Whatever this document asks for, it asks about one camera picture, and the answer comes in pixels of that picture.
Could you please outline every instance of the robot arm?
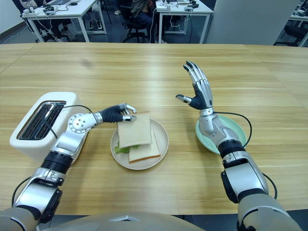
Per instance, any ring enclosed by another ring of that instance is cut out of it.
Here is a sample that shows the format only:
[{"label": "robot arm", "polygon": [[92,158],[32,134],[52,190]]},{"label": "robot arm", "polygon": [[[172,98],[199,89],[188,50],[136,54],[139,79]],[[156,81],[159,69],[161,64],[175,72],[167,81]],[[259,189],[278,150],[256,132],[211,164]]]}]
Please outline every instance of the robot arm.
[{"label": "robot arm", "polygon": [[267,182],[246,152],[236,133],[225,127],[213,109],[213,98],[205,74],[194,63],[186,62],[184,69],[192,79],[195,97],[176,98],[200,110],[199,130],[216,145],[225,170],[221,179],[228,198],[239,203],[238,230],[299,231],[298,224],[282,206],[269,196]]},{"label": "robot arm", "polygon": [[96,113],[75,114],[66,131],[37,168],[12,208],[0,212],[1,230],[32,231],[39,223],[50,221],[60,202],[66,172],[78,157],[88,132],[103,122],[131,121],[137,117],[132,106],[122,103]]}]

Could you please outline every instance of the white wall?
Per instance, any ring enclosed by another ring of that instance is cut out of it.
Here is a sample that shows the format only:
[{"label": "white wall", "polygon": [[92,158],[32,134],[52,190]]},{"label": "white wall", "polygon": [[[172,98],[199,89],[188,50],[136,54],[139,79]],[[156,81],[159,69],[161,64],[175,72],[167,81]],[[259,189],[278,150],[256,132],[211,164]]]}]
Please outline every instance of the white wall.
[{"label": "white wall", "polygon": [[217,0],[206,43],[273,45],[299,0]]},{"label": "white wall", "polygon": [[22,22],[12,0],[0,0],[0,34]]}]

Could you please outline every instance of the bread slice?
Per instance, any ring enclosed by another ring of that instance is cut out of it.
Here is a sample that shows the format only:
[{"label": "bread slice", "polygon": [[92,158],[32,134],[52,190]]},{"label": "bread slice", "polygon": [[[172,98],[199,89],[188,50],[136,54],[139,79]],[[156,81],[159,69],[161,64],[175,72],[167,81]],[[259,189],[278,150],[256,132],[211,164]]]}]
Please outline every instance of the bread slice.
[{"label": "bread slice", "polygon": [[119,147],[125,148],[137,144],[150,144],[150,113],[135,114],[137,119],[131,122],[118,122]]},{"label": "bread slice", "polygon": [[160,157],[160,152],[158,150],[156,137],[153,130],[151,130],[151,135],[152,143],[140,145],[139,148],[130,147],[128,156],[128,162],[130,164],[149,158]]}]

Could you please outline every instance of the gray partition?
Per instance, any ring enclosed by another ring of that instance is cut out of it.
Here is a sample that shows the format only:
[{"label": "gray partition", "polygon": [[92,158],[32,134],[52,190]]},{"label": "gray partition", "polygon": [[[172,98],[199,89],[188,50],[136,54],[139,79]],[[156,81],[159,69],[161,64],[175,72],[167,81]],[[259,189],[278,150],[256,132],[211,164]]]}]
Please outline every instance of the gray partition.
[{"label": "gray partition", "polygon": [[273,45],[299,0],[217,0],[206,43]]}]

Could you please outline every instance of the white toaster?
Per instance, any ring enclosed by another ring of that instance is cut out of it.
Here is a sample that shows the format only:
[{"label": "white toaster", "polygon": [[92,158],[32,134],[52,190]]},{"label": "white toaster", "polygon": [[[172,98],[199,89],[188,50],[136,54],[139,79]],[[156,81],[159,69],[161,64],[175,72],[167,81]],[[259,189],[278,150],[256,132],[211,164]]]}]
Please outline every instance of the white toaster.
[{"label": "white toaster", "polygon": [[30,158],[42,162],[50,148],[67,128],[68,119],[76,113],[86,113],[72,92],[49,92],[31,107],[10,138],[10,145]]}]

